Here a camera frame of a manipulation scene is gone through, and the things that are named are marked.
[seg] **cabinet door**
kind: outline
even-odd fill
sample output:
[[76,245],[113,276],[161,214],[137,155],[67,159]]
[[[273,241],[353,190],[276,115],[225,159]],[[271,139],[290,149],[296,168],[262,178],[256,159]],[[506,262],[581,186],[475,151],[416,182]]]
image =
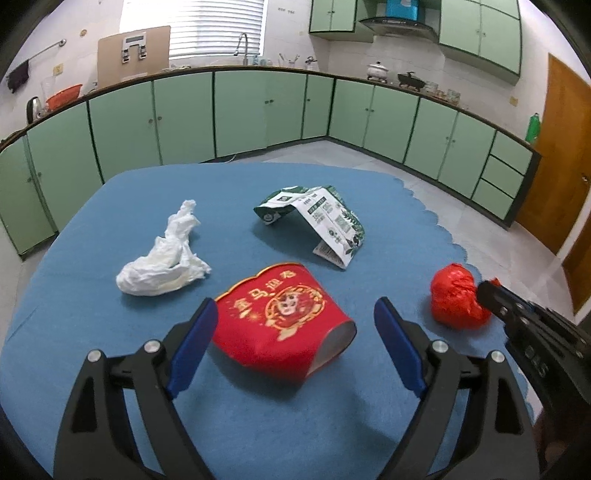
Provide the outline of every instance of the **cabinet door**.
[[25,138],[0,153],[0,216],[22,254],[53,235],[27,163]]
[[421,98],[405,165],[436,179],[443,163],[457,112]]
[[438,180],[464,197],[470,198],[491,149],[495,129],[490,125],[458,114],[452,142]]
[[335,0],[330,22],[331,31],[351,32],[355,29],[355,13],[357,0]]
[[199,163],[213,152],[212,73],[179,75],[154,82],[162,163]]
[[478,55],[480,5],[469,0],[441,0],[439,43]]
[[332,3],[332,0],[313,0],[310,32],[326,32],[330,30]]
[[519,18],[517,0],[480,0],[480,3],[482,5],[487,5],[488,7],[496,8],[512,17]]
[[267,145],[299,140],[304,114],[306,75],[264,72],[266,80]]
[[337,80],[329,135],[363,146],[373,94],[373,85]]
[[480,56],[512,72],[521,67],[519,20],[488,7],[482,8]]
[[302,138],[326,135],[329,127],[333,84],[334,80],[330,77],[308,75]]
[[86,103],[48,118],[31,128],[27,137],[41,191],[62,231],[102,185]]
[[127,170],[160,165],[152,82],[93,98],[90,118],[105,181]]
[[415,95],[376,87],[363,147],[403,162],[417,104]]
[[266,73],[254,70],[216,72],[214,102],[218,157],[267,146]]

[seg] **window blinds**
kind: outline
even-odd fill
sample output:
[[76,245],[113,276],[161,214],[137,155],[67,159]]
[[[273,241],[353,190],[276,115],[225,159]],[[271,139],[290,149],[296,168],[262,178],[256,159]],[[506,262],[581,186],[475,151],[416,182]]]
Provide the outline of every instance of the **window blinds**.
[[245,32],[253,55],[261,53],[264,14],[265,0],[125,0],[119,31],[170,25],[171,59],[233,54]]

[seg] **crumpled tissue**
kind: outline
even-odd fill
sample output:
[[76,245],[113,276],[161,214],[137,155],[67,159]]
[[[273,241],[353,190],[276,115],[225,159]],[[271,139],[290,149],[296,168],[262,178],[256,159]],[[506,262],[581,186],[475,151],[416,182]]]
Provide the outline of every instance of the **crumpled tissue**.
[[124,293],[153,297],[178,290],[211,272],[211,267],[191,252],[189,233],[200,225],[193,216],[194,200],[185,200],[168,217],[164,238],[157,236],[146,257],[128,263],[115,278]]

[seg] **drawer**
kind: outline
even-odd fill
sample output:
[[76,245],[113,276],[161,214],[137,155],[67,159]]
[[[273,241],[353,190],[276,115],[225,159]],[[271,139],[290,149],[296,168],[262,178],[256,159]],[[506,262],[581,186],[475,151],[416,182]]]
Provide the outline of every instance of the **drawer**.
[[481,207],[496,215],[498,218],[505,218],[509,208],[513,204],[513,199],[507,194],[500,191],[495,186],[488,183],[486,180],[480,180],[472,201],[476,202]]
[[491,154],[511,165],[523,175],[525,175],[527,167],[530,166],[531,156],[533,155],[530,150],[501,132],[496,133]]
[[482,178],[513,198],[517,195],[523,181],[523,175],[520,175],[513,168],[508,167],[495,157],[488,157],[488,162],[484,172],[482,172]]

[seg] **red plastic bag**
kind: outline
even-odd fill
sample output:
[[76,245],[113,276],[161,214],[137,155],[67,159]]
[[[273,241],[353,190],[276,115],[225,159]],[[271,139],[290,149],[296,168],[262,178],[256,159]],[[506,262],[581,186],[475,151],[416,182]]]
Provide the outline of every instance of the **red plastic bag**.
[[[496,278],[491,282],[501,284]],[[433,277],[431,313],[439,323],[455,329],[477,329],[491,318],[490,311],[476,301],[474,277],[458,263],[442,268]]]

